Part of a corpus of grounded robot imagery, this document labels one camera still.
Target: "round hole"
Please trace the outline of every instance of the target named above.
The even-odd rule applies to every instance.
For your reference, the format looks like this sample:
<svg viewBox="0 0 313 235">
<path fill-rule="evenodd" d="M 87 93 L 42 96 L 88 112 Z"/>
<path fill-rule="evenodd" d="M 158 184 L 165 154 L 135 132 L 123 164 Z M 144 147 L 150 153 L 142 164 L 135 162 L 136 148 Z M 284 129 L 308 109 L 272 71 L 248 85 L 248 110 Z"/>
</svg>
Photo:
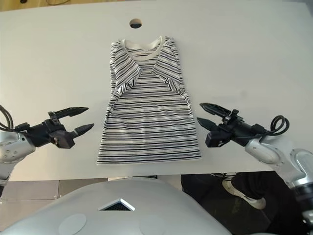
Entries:
<svg viewBox="0 0 313 235">
<path fill-rule="evenodd" d="M 132 28 L 140 28 L 142 26 L 142 22 L 140 19 L 135 18 L 129 21 L 129 25 Z"/>
</svg>

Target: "striped shirt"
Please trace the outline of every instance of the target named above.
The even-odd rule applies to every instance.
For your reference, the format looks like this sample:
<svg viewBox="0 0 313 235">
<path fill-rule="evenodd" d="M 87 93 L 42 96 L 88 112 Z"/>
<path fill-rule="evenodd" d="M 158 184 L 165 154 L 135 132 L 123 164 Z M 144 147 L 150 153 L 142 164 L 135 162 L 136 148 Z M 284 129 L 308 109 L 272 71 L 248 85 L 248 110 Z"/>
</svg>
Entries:
<svg viewBox="0 0 313 235">
<path fill-rule="evenodd" d="M 110 71 L 112 92 L 97 164 L 201 158 L 172 38 L 160 37 L 153 49 L 112 43 Z"/>
</svg>

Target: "white table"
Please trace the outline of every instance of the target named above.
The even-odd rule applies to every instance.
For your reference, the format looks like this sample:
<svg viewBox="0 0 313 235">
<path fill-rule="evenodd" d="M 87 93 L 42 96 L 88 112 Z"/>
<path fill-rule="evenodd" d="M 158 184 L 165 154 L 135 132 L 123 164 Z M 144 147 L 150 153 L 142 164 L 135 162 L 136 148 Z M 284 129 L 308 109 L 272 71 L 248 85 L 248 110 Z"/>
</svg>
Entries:
<svg viewBox="0 0 313 235">
<path fill-rule="evenodd" d="M 129 27 L 140 18 L 143 26 Z M 15 124 L 38 124 L 48 111 L 86 106 L 62 119 L 68 130 L 95 123 L 71 150 L 37 149 L 16 166 L 12 181 L 268 170 L 229 143 L 205 146 L 203 160 L 164 164 L 95 164 L 110 98 L 111 41 L 176 39 L 196 117 L 211 102 L 239 109 L 249 124 L 268 127 L 285 115 L 287 135 L 312 150 L 312 19 L 304 3 L 268 1 L 132 1 L 34 8 L 0 13 L 0 102 Z"/>
</svg>

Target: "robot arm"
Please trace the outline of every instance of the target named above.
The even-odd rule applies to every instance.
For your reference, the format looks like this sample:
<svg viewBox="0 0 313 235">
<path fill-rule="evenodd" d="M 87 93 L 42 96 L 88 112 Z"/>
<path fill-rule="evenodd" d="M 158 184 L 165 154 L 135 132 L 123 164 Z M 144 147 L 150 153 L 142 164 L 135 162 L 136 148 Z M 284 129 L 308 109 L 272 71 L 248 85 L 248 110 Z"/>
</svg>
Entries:
<svg viewBox="0 0 313 235">
<path fill-rule="evenodd" d="M 7 110 L 0 105 L 0 111 L 7 120 L 7 125 L 0 122 L 0 196 L 14 166 L 27 155 L 35 152 L 36 147 L 48 143 L 58 148 L 72 148 L 74 138 L 83 135 L 93 127 L 93 124 L 80 126 L 72 132 L 67 132 L 60 123 L 60 118 L 75 116 L 88 108 L 67 108 L 56 112 L 49 112 L 50 118 L 41 124 L 30 126 L 23 123 L 14 128 L 13 120 Z"/>
<path fill-rule="evenodd" d="M 234 141 L 245 147 L 245 151 L 258 161 L 276 171 L 294 192 L 306 223 L 313 228 L 313 154 L 294 148 L 292 142 L 282 135 L 288 130 L 289 121 L 283 116 L 277 116 L 268 131 L 259 124 L 246 124 L 237 115 L 238 110 L 230 111 L 209 103 L 201 106 L 210 114 L 222 117 L 223 121 L 216 125 L 210 120 L 197 118 L 200 125 L 210 131 L 206 145 L 221 147 Z"/>
</svg>

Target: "white sneaker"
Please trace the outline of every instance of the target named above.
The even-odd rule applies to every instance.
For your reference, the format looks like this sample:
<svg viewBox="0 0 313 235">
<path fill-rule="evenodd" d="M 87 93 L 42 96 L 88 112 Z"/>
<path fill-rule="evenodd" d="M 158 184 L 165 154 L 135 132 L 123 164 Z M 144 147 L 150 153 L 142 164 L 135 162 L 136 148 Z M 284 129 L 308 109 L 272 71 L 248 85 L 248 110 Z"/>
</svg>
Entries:
<svg viewBox="0 0 313 235">
<path fill-rule="evenodd" d="M 222 182 L 222 185 L 224 187 L 224 189 L 229 192 L 230 194 L 237 196 L 237 197 L 241 197 L 242 199 L 244 199 L 246 202 L 248 202 L 251 206 L 253 206 L 255 209 L 258 210 L 263 210 L 266 206 L 266 200 L 265 198 L 261 198 L 261 199 L 253 199 L 250 197 L 247 197 L 246 195 L 244 195 L 242 192 L 240 192 L 239 190 L 237 190 L 233 184 L 231 183 L 231 181 L 227 181 L 224 180 Z"/>
</svg>

